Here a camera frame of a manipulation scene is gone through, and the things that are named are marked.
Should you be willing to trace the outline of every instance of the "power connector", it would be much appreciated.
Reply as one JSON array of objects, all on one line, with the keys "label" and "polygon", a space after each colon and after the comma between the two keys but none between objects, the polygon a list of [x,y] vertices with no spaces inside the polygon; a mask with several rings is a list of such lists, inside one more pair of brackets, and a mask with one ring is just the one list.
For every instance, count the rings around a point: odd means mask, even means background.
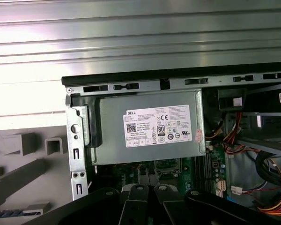
[{"label": "power connector", "polygon": [[243,188],[242,187],[236,187],[236,186],[231,186],[231,191],[235,195],[242,195],[243,193]]},{"label": "power connector", "polygon": [[226,181],[220,180],[219,182],[217,182],[217,189],[221,191],[226,191]]},{"label": "power connector", "polygon": [[216,195],[216,196],[219,196],[219,197],[221,197],[221,198],[223,198],[223,191],[221,191],[221,190],[216,190],[215,195]]}]

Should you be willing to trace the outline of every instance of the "cable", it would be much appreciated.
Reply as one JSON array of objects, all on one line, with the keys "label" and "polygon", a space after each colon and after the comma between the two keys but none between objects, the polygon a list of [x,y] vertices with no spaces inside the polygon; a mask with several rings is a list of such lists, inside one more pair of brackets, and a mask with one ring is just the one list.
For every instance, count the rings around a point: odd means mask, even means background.
[{"label": "cable", "polygon": [[266,180],[269,183],[280,186],[281,176],[279,172],[274,173],[272,170],[269,171],[266,165],[264,164],[264,161],[272,156],[274,156],[274,154],[265,151],[260,151],[255,159],[256,171],[259,177],[261,177],[262,179]]},{"label": "cable", "polygon": [[216,136],[218,136],[222,132],[222,127],[224,125],[224,121],[225,121],[226,115],[227,115],[226,112],[222,113],[221,120],[220,120],[219,124],[216,126],[216,128],[214,129],[212,134],[205,135],[206,139],[215,138]]},{"label": "cable", "polygon": [[[280,168],[277,166],[277,164],[272,159],[269,159],[269,160],[273,164],[273,166],[277,168],[277,171],[279,172],[279,174],[281,176]],[[267,213],[269,215],[281,216],[281,212],[280,212],[281,211],[281,199],[275,206],[273,206],[271,208],[263,209],[263,208],[258,207],[258,209],[261,212]]]},{"label": "cable", "polygon": [[[267,167],[268,169],[270,170],[270,165],[269,165],[269,162],[267,160]],[[263,191],[263,188],[267,185],[267,181],[264,180],[261,184],[258,184],[256,185],[255,187],[249,189],[249,190],[245,190],[243,191],[244,194],[248,194],[248,193],[251,193],[251,192],[256,192],[256,191]]]}]

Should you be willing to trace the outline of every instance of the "black wire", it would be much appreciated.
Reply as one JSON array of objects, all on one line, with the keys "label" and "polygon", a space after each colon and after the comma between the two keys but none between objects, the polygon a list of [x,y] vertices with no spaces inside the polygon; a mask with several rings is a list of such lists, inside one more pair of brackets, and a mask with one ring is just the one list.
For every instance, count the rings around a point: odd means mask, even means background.
[{"label": "black wire", "polygon": [[258,175],[265,181],[275,185],[281,185],[281,176],[272,170],[269,171],[264,164],[264,161],[272,156],[274,156],[273,153],[260,151],[255,159],[256,171]]},{"label": "black wire", "polygon": [[206,137],[212,137],[215,132],[217,132],[219,129],[222,128],[223,124],[224,124],[224,121],[225,121],[225,118],[226,118],[226,115],[227,115],[227,112],[223,112],[222,115],[221,115],[221,121],[219,122],[219,124],[216,126],[215,129],[213,129],[213,132],[210,133],[210,134],[206,134]]},{"label": "black wire", "polygon": [[248,151],[245,152],[245,154],[247,155],[247,157],[252,160],[253,162],[255,162],[255,159],[249,154]]}]

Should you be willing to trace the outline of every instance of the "sheet metal panel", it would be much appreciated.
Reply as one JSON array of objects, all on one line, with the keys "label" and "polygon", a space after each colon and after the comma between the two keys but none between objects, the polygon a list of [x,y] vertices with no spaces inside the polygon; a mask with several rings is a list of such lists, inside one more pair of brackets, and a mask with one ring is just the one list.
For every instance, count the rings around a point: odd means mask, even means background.
[{"label": "sheet metal panel", "polygon": [[[51,83],[22,86],[33,99],[68,75],[280,61],[281,1],[0,1],[0,108],[16,83]],[[35,114],[64,111],[44,98]],[[17,107],[0,116],[31,114]]]}]

